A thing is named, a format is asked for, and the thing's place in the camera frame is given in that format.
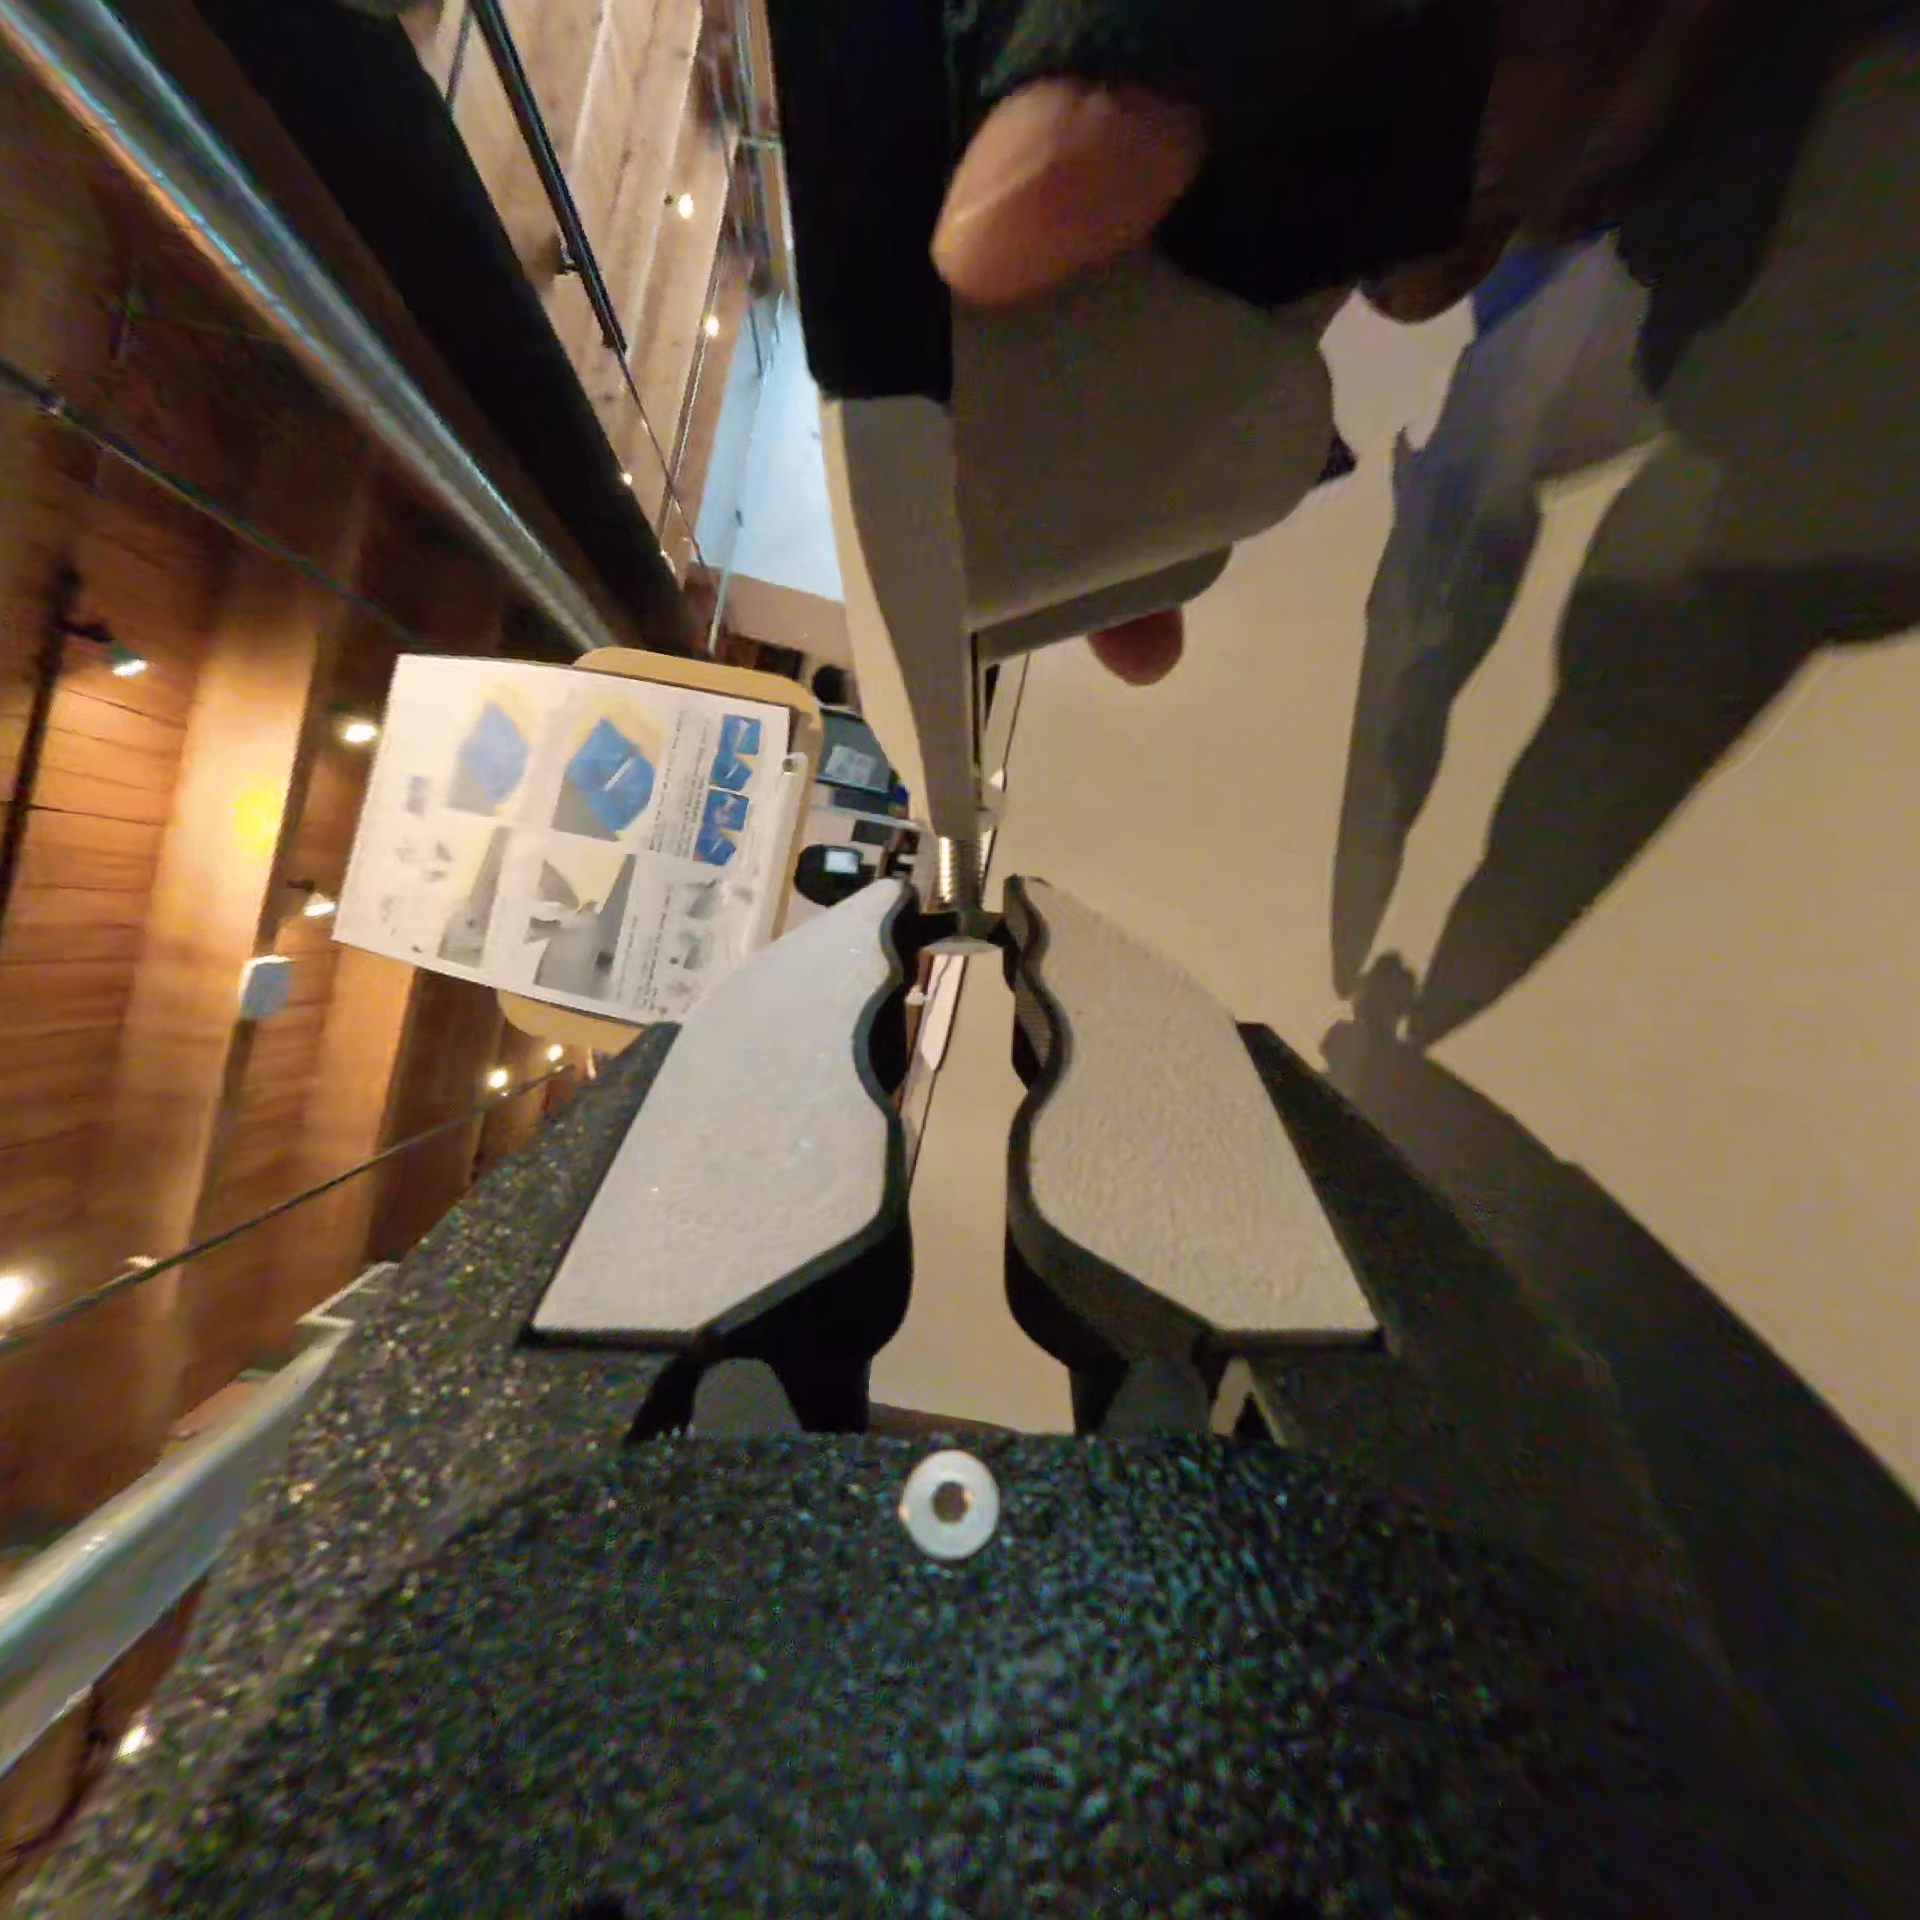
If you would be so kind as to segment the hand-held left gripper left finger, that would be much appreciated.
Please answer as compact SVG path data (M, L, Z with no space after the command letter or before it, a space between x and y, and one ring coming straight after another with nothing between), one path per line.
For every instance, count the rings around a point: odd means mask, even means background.
M692 1010L533 1345L869 1380L912 1273L898 1091L918 918L908 880L874 880Z

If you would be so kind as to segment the person's right hand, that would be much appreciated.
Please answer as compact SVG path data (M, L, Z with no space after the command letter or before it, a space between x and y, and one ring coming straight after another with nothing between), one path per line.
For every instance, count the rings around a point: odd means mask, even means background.
M1256 310L1340 291L1430 320L1595 214L1674 107L1711 4L951 7L966 137L931 238L952 306L1124 257ZM1180 618L1092 632L1152 681Z

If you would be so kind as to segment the grey metal rail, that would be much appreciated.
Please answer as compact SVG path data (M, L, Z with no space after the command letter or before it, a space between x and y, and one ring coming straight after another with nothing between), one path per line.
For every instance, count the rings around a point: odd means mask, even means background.
M222 1556L395 1263L309 1313L238 1410L32 1555L2 1588L2 1767L11 1769Z

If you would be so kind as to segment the white base document stand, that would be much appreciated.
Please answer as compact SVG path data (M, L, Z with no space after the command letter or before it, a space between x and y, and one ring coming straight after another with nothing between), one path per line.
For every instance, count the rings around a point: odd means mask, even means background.
M750 668L399 657L332 940L564 1025L680 1022L784 930L826 719Z

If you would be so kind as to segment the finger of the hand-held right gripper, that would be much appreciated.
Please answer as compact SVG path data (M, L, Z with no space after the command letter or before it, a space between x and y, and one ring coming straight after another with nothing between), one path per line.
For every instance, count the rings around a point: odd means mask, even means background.
M952 423L920 396L822 398L820 430L862 711L940 863L976 867L991 816Z

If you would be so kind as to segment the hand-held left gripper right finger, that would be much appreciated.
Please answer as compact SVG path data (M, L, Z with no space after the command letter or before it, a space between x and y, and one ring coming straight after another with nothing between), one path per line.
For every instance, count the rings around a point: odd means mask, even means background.
M1381 1319L1230 1008L1058 883L1002 897L1006 1296L1076 1388L1366 1354Z

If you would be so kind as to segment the silver spiral air duct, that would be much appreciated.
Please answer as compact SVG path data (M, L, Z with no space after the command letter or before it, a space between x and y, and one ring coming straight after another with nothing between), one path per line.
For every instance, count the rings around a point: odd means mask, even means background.
M580 655L640 634L192 4L5 3L5 51Z

